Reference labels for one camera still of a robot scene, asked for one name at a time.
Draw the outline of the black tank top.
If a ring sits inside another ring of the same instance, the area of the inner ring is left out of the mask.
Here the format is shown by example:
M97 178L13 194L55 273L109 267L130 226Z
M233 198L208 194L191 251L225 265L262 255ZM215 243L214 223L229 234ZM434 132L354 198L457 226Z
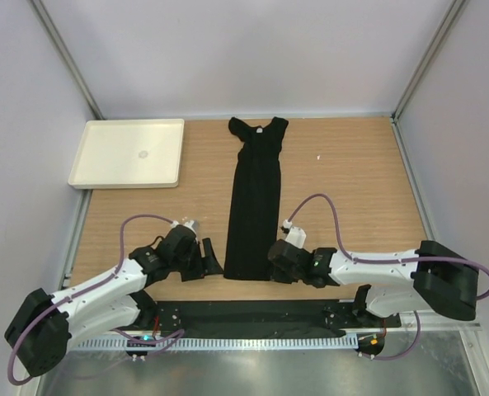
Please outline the black tank top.
M280 211L280 152L289 122L274 117L266 126L251 126L233 117L229 132L242 142L237 154L224 277L268 281L273 265L268 252L275 243Z

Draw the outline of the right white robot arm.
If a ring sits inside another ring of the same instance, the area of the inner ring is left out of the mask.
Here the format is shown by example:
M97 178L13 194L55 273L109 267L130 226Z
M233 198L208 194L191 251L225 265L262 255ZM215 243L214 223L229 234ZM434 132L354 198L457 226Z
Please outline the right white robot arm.
M315 288L357 284L351 314L363 327L401 312L431 309L446 318L476 318L478 270L435 241L392 253L343 253L334 247L309 252L283 239L268 259L275 280Z

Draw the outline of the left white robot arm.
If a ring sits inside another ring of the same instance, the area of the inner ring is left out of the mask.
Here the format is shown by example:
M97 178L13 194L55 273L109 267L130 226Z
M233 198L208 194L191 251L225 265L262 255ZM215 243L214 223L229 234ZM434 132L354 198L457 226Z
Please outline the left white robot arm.
M173 272L182 281L219 275L223 268L210 239L199 240L191 223L171 227L156 245L121 254L118 266L52 294L30 292L4 338L12 348L8 366L20 362L31 378L51 371L81 342L103 332L149 328L158 305L146 288Z

